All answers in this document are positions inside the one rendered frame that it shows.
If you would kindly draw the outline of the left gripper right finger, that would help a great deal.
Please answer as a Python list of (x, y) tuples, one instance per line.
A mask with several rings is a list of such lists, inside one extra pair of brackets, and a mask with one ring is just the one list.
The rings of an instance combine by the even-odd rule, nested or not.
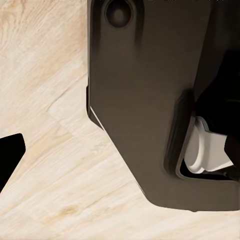
[(240, 173), (240, 135), (228, 133), (224, 151)]

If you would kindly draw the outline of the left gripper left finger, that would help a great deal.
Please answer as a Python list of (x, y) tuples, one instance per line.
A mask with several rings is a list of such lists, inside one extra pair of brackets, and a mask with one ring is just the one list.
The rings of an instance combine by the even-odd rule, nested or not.
[(22, 133), (0, 138), (0, 193), (26, 152)]

